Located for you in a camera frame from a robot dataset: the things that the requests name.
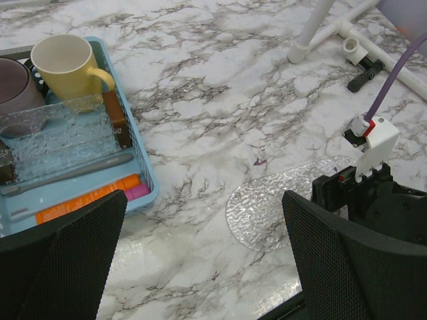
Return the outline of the clear textured oval tray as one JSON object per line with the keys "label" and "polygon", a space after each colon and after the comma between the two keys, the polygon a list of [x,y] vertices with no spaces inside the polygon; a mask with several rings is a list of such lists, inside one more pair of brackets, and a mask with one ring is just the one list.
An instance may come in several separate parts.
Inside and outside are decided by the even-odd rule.
{"label": "clear textured oval tray", "polygon": [[350,157],[335,156],[243,183],[226,205],[226,221],[232,235],[254,251],[266,253],[287,246],[289,237],[282,211],[284,192],[290,189],[309,199],[314,179],[331,176],[355,163]]}

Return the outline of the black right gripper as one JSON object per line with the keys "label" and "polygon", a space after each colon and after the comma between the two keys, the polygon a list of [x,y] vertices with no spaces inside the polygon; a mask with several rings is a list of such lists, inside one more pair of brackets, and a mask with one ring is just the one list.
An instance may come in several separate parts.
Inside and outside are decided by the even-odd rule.
{"label": "black right gripper", "polygon": [[356,167],[312,181],[311,202],[335,212],[346,206],[348,219],[377,233],[426,245],[426,192],[397,183],[387,164],[356,180]]}

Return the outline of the grey toothbrush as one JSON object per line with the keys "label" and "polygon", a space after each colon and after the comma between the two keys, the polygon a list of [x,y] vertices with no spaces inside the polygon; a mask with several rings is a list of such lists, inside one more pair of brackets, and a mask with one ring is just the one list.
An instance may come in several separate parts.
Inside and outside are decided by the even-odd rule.
{"label": "grey toothbrush", "polygon": [[12,185],[10,187],[4,187],[1,190],[1,194],[3,196],[6,196],[6,197],[13,197],[13,196],[22,194],[26,191],[29,191],[29,190],[32,190],[32,189],[35,189],[38,187],[42,187],[42,186],[49,185],[52,183],[64,181],[67,179],[76,178],[76,177],[79,177],[82,175],[87,175],[90,173],[94,173],[97,171],[101,171],[104,169],[109,169],[111,167],[122,165],[124,163],[130,162],[133,158],[134,158],[133,154],[124,153],[124,154],[121,154],[118,156],[110,157],[108,159],[100,160],[96,163],[92,163],[92,164],[86,165],[84,167],[73,169],[71,171],[68,171],[66,173],[62,173],[62,174],[57,175],[55,177],[45,179],[43,181],[37,181],[37,182],[31,183],[28,185],[18,184],[18,185]]}

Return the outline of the light blue perforated basket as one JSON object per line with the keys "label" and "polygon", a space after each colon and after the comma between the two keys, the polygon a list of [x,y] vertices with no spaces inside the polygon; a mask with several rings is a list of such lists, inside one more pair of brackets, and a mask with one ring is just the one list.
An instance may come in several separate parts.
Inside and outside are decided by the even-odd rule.
{"label": "light blue perforated basket", "polygon": [[[64,172],[58,172],[52,177],[124,153],[131,153],[133,154],[134,158],[130,162],[124,163],[122,165],[38,187],[13,197],[6,197],[1,194],[1,235],[4,237],[36,226],[37,224],[35,215],[40,211],[64,203],[68,200],[74,199],[76,197],[94,191],[100,187],[114,183],[120,179],[123,179],[133,174],[137,174],[139,176],[141,180],[140,184],[147,184],[150,190],[150,194],[144,197],[140,197],[134,202],[130,203],[128,206],[129,210],[138,209],[152,204],[154,199],[158,195],[159,187],[158,184],[155,182],[152,166],[149,162],[149,158],[141,141],[141,137],[139,131],[137,130],[134,118],[132,116],[131,109],[123,94],[119,79],[117,78],[117,75],[114,71],[113,65],[109,59],[109,55],[103,46],[103,42],[95,37],[84,37],[84,39],[86,39],[92,46],[98,67],[108,72],[115,80],[116,87],[113,92],[116,93],[119,102],[122,106],[122,109],[125,113],[132,145],[131,147],[113,155],[90,161],[82,166],[67,169]],[[30,53],[33,47],[34,46],[28,47],[26,49],[17,49],[14,54],[4,54],[1,56],[1,58],[4,57],[16,60],[24,64],[30,70],[31,76],[34,82],[36,83],[37,89],[45,99],[45,105],[62,102],[50,90],[44,80],[42,80],[41,75],[38,73],[38,71],[34,67],[34,64],[31,62]],[[24,181],[22,183],[14,183],[12,185],[28,185],[49,178],[51,177]],[[12,185],[1,184],[1,190],[4,187],[10,187]],[[35,211],[36,214],[17,223],[12,223],[10,221],[11,212],[23,207],[28,207],[30,211]]]}

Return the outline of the mauve mug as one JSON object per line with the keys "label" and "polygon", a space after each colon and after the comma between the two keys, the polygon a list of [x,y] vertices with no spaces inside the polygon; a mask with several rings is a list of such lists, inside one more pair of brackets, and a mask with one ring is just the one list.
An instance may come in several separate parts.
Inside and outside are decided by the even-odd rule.
{"label": "mauve mug", "polygon": [[39,127],[44,119],[27,110],[45,106],[45,99],[37,89],[30,70],[22,63],[1,58],[1,116],[24,111],[24,120],[32,120]]}

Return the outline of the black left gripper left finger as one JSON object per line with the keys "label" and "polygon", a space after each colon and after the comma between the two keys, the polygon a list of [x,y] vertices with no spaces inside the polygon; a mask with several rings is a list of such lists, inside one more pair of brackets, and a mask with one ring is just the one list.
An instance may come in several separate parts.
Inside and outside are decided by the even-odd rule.
{"label": "black left gripper left finger", "polygon": [[126,207],[116,190],[1,238],[1,318],[95,319]]}

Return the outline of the white pvc pipe frame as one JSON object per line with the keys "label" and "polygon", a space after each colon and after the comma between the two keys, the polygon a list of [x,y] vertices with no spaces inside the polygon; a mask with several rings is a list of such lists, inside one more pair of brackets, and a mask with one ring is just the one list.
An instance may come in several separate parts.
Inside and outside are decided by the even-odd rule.
{"label": "white pvc pipe frame", "polygon": [[359,47],[364,48],[369,57],[381,60],[384,63],[385,70],[391,71],[396,64],[396,60],[357,31],[351,23],[352,20],[376,6],[378,2],[363,1],[347,13],[338,17],[324,29],[320,29],[320,25],[328,15],[333,4],[333,1],[318,2],[310,18],[304,25],[298,40],[292,44],[288,53],[288,60],[293,64],[301,63],[310,50],[325,41],[328,37],[338,34],[344,39],[354,38],[356,40],[355,51]]}

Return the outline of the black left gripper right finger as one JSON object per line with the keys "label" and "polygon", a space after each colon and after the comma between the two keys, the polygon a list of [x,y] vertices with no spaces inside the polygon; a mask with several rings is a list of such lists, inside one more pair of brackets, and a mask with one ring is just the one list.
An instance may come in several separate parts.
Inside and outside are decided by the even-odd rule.
{"label": "black left gripper right finger", "polygon": [[286,228],[310,319],[425,319],[426,247],[341,218],[293,191]]}

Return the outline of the yellow mug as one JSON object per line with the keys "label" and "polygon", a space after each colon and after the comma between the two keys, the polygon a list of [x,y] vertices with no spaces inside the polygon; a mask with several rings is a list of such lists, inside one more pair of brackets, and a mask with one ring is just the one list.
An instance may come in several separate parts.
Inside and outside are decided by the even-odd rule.
{"label": "yellow mug", "polygon": [[102,102],[104,85],[109,91],[116,87],[114,78],[98,67],[89,42],[76,35],[41,40],[32,48],[30,59],[50,90],[80,113]]}

